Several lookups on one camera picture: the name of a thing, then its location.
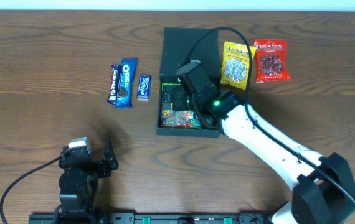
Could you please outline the Haribo gummy candy bag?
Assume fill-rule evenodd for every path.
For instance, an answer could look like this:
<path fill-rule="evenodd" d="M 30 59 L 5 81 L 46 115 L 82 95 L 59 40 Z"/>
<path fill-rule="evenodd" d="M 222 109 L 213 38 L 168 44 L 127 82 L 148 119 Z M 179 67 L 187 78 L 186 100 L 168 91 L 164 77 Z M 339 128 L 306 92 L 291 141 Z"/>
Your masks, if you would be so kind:
<path fill-rule="evenodd" d="M 160 126 L 163 128 L 202 129 L 200 121 L 196 119 L 193 111 L 175 111 L 173 109 L 176 87 L 180 88 L 181 86 L 174 83 L 162 84 Z"/>

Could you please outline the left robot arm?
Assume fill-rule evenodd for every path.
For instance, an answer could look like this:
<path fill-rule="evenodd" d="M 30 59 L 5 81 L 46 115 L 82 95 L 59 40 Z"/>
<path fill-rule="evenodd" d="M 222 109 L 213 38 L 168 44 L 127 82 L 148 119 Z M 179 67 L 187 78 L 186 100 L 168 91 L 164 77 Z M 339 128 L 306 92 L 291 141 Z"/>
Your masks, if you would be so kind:
<path fill-rule="evenodd" d="M 60 176 L 60 202 L 63 217 L 68 221 L 96 221 L 95 197 L 98 180 L 111 176 L 119 163 L 110 141 L 103 149 L 104 158 L 92 161 L 88 138 L 72 140 L 62 148 L 59 167 L 64 170 Z"/>

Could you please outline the red snack bag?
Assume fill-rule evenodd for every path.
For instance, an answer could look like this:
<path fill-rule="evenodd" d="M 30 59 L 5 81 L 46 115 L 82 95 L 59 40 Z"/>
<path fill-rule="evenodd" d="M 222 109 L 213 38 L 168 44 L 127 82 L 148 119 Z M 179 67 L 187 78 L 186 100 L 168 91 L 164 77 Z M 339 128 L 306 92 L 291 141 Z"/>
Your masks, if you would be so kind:
<path fill-rule="evenodd" d="M 286 65 L 288 44 L 281 39 L 255 39 L 255 58 L 257 67 L 257 83 L 274 80 L 290 80 Z"/>

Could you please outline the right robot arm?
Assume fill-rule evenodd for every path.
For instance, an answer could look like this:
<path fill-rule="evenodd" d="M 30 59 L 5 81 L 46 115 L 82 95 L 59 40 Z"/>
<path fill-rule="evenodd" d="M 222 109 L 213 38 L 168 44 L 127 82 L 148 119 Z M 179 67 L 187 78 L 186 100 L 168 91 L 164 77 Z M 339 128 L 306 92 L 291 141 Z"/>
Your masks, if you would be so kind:
<path fill-rule="evenodd" d="M 344 223 L 355 211 L 355 181 L 345 158 L 325 157 L 292 140 L 235 92 L 164 85 L 161 100 L 163 108 L 192 112 L 203 126 L 243 144 L 285 181 L 292 201 L 270 223 Z"/>

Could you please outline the blue Oreo cookie pack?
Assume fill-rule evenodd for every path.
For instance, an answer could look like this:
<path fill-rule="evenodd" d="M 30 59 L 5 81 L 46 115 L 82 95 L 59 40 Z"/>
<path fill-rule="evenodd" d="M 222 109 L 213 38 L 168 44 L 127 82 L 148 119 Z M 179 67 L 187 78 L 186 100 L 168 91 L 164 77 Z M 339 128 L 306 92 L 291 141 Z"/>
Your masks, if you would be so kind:
<path fill-rule="evenodd" d="M 117 93 L 117 108 L 131 108 L 132 84 L 135 77 L 137 58 L 121 61 L 120 83 Z"/>

